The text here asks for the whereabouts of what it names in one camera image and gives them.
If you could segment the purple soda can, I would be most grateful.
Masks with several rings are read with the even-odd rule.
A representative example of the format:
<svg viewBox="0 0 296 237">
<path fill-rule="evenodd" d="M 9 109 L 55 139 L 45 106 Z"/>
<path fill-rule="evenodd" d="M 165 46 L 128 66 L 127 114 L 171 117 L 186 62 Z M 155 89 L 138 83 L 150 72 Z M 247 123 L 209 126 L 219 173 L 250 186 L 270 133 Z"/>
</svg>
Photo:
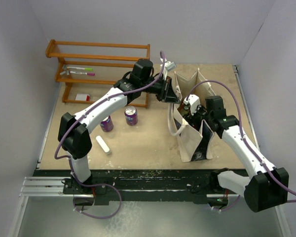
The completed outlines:
<svg viewBox="0 0 296 237">
<path fill-rule="evenodd" d="M 127 106 L 125 108 L 125 118 L 128 125 L 136 125 L 138 123 L 138 112 L 134 106 Z"/>
<path fill-rule="evenodd" d="M 104 132 L 110 132 L 113 130 L 113 122 L 110 116 L 106 117 L 101 123 L 100 127 Z"/>
</svg>

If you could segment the canvas tote bag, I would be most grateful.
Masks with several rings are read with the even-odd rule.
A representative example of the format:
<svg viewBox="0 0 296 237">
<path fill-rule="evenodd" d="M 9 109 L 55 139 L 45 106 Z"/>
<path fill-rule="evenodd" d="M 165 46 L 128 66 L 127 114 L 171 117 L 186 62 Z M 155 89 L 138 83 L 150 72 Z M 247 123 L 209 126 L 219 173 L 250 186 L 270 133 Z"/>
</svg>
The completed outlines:
<svg viewBox="0 0 296 237">
<path fill-rule="evenodd" d="M 177 138 L 182 162 L 212 159 L 210 143 L 214 132 L 205 120 L 193 123 L 189 106 L 183 100 L 191 94 L 197 95 L 200 105 L 206 108 L 205 99 L 215 96 L 211 84 L 198 69 L 190 79 L 175 73 L 174 91 L 181 100 L 180 104 L 169 104 L 167 122 L 170 134 Z"/>
</svg>

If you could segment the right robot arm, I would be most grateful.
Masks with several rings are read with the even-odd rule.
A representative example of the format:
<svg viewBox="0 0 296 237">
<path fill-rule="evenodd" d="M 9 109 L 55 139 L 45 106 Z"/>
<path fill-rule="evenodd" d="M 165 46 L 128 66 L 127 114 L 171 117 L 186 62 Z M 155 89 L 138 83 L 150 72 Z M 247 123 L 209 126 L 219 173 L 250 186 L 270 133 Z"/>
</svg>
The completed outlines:
<svg viewBox="0 0 296 237">
<path fill-rule="evenodd" d="M 247 176 L 241 176 L 224 168 L 214 171 L 210 189 L 221 193 L 228 189 L 245 199 L 253 212 L 285 204 L 288 200 L 289 174 L 284 168 L 267 160 L 243 132 L 239 120 L 228 116 L 220 96 L 209 96 L 206 106 L 200 105 L 198 96 L 184 100 L 193 118 L 207 122 L 210 129 L 227 143 L 244 165 Z"/>
</svg>

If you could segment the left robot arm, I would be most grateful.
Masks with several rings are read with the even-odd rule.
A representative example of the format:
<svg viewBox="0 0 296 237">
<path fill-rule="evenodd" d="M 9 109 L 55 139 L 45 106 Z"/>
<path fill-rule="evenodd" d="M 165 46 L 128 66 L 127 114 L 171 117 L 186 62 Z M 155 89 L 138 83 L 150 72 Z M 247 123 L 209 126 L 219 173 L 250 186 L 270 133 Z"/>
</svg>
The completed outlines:
<svg viewBox="0 0 296 237">
<path fill-rule="evenodd" d="M 96 186 L 88 166 L 87 155 L 91 151 L 90 134 L 116 110 L 130 104 L 142 92 L 156 95 L 160 102 L 178 104 L 180 100 L 172 88 L 172 79 L 167 75 L 176 67 L 174 62 L 162 59 L 161 69 L 154 75 L 153 63 L 148 59 L 139 59 L 113 87 L 88 108 L 71 115 L 61 117 L 56 150 L 67 152 L 71 176 L 75 179 L 74 188 L 85 194 Z"/>
</svg>

